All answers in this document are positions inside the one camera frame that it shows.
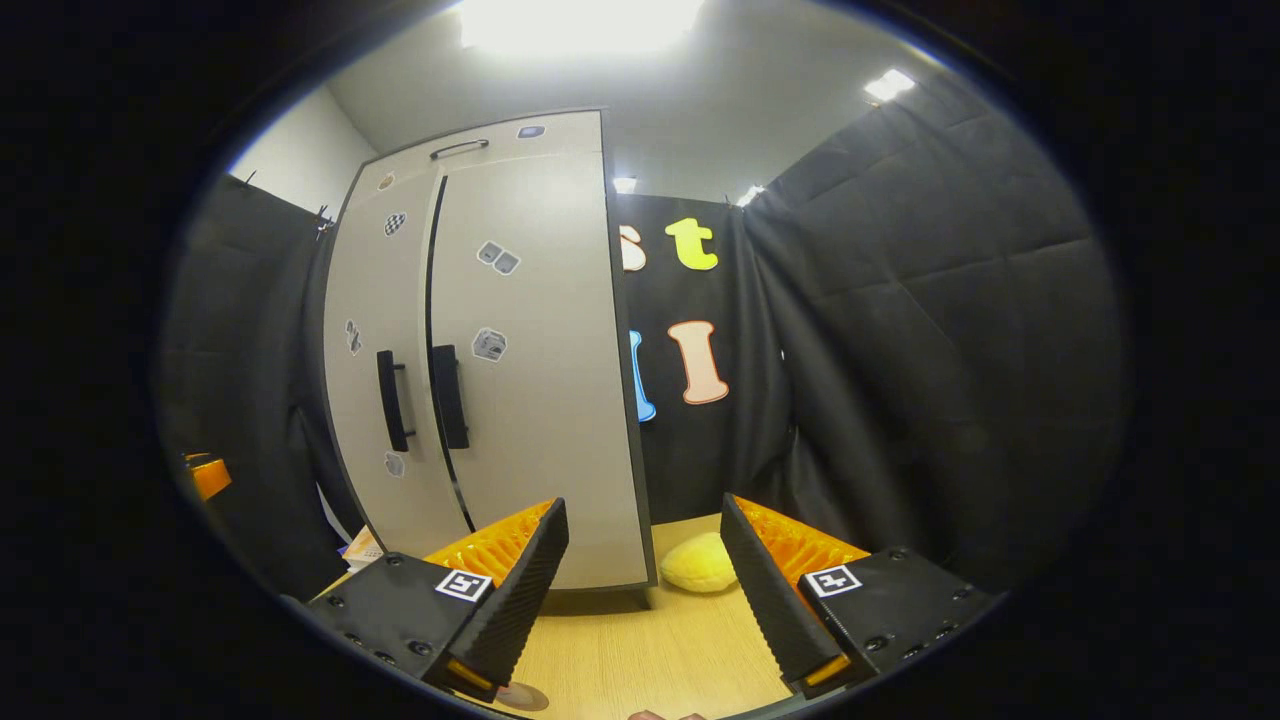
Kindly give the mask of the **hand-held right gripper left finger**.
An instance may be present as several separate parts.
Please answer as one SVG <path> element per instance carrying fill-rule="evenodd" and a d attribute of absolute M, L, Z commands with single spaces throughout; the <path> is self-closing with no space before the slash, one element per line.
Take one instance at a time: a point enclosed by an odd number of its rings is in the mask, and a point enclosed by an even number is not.
<path fill-rule="evenodd" d="M 417 559 L 387 551 L 305 606 L 337 639 L 476 701 L 509 684 L 570 544 L 549 498 Z"/>

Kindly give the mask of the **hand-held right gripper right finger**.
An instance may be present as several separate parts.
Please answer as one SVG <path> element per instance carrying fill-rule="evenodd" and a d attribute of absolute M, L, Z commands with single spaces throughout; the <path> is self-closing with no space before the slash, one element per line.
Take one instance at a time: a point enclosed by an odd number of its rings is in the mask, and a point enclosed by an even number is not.
<path fill-rule="evenodd" d="M 997 600 L 914 550 L 872 553 L 731 493 L 719 536 L 782 682 L 809 700 L 915 662 Z"/>

